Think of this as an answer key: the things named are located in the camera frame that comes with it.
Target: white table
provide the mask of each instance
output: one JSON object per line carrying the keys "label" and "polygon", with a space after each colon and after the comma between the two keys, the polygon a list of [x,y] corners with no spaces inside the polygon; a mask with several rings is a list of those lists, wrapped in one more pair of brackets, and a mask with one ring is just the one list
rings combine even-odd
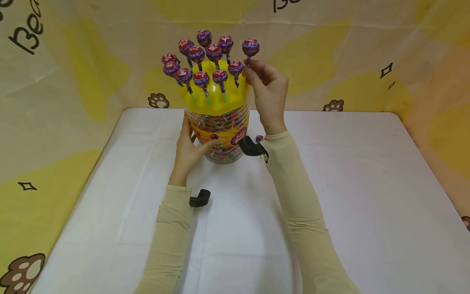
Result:
{"label": "white table", "polygon": [[[334,245],[364,294],[463,294],[470,234],[400,120],[390,113],[287,111]],[[145,266],[183,110],[128,109],[33,294],[130,294]],[[262,135],[256,111],[249,135]],[[203,160],[178,293],[299,294],[274,184],[260,157]]]}

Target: person's right hand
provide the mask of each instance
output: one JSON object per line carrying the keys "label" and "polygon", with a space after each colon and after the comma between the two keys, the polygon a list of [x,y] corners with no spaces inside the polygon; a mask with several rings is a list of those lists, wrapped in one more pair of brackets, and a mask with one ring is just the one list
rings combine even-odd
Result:
{"label": "person's right hand", "polygon": [[245,66],[243,72],[255,92],[256,108],[266,135],[287,131],[284,123],[284,106],[289,79],[274,66],[253,59],[250,67]]}

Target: sleeve cuff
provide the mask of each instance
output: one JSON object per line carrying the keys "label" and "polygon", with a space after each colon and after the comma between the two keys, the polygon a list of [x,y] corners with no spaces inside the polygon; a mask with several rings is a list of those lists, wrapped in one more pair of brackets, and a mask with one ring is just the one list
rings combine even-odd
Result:
{"label": "sleeve cuff", "polygon": [[192,191],[193,189],[188,187],[167,185],[163,205],[172,211],[183,211],[188,207],[192,210],[189,206]]}
{"label": "sleeve cuff", "polygon": [[300,158],[294,137],[289,131],[276,135],[267,135],[259,142],[267,151],[269,158],[266,166],[285,165]]}

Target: black plastic handle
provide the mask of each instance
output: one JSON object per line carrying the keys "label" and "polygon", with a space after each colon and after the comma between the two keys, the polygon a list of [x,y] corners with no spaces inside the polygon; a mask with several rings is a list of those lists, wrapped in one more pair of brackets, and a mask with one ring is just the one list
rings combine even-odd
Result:
{"label": "black plastic handle", "polygon": [[260,156],[263,154],[266,154],[267,156],[266,149],[264,149],[264,147],[261,144],[254,143],[253,140],[250,138],[250,136],[245,136],[243,139],[241,139],[238,142],[238,146],[240,146],[243,153],[245,153],[248,156]]}
{"label": "black plastic handle", "polygon": [[199,195],[196,197],[189,198],[189,206],[191,207],[203,207],[209,203],[211,192],[209,190],[201,189]]}

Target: brown paw print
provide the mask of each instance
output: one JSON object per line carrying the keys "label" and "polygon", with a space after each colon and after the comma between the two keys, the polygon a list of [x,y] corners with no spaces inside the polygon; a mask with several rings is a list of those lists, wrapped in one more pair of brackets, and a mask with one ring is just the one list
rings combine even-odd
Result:
{"label": "brown paw print", "polygon": [[46,256],[38,253],[13,260],[8,272],[0,278],[0,286],[5,287],[4,294],[25,294],[36,281]]}
{"label": "brown paw print", "polygon": [[162,93],[150,94],[149,105],[155,108],[168,108],[170,107],[170,101]]}
{"label": "brown paw print", "polygon": [[467,230],[470,231],[470,217],[469,216],[462,216],[463,224],[467,227]]}
{"label": "brown paw print", "polygon": [[331,100],[329,104],[323,107],[323,111],[343,111],[344,104],[343,100]]}

